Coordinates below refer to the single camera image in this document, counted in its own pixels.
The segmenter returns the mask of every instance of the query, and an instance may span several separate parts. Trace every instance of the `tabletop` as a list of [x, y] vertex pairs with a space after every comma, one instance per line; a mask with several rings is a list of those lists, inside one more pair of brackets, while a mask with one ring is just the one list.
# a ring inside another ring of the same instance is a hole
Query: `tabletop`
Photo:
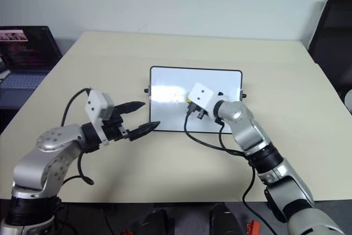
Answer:
[[[36, 89], [0, 137], [0, 197], [10, 198], [13, 168], [37, 137], [59, 126], [71, 96], [83, 87], [108, 93], [115, 104], [139, 100], [124, 115], [126, 129], [148, 122], [149, 69], [153, 65], [240, 69], [245, 104], [316, 200], [351, 199], [352, 117], [324, 73], [298, 41], [259, 41], [113, 32], [86, 32]], [[89, 121], [85, 96], [72, 104], [66, 124]], [[215, 134], [195, 134], [217, 144]], [[228, 147], [238, 148], [231, 135]], [[120, 140], [83, 157], [88, 186], [76, 179], [63, 201], [239, 201], [250, 183], [244, 159], [191, 141], [184, 133], [152, 132]], [[67, 177], [76, 174], [75, 162]], [[263, 201], [257, 179], [248, 200]]]

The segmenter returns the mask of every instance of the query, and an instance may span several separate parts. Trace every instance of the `robotic arm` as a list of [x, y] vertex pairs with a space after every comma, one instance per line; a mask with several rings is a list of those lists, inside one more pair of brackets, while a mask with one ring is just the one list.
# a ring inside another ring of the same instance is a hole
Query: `robotic arm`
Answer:
[[[60, 204], [57, 197], [71, 163], [84, 153], [93, 152], [111, 140], [136, 140], [153, 131], [159, 122], [150, 122], [129, 131], [122, 126], [121, 114], [136, 111], [143, 102], [114, 106], [111, 98], [90, 90], [86, 112], [91, 122], [68, 125], [43, 133], [36, 147], [14, 169], [12, 198], [1, 235], [52, 234], [54, 213]], [[88, 184], [92, 180], [83, 176]]]
[[266, 185], [269, 207], [277, 219], [288, 223], [290, 235], [344, 234], [330, 217], [314, 208], [307, 185], [280, 155], [242, 102], [229, 102], [222, 93], [217, 94], [199, 83], [188, 98], [191, 101], [189, 112], [199, 110], [215, 122], [224, 121], [230, 126], [234, 140]]

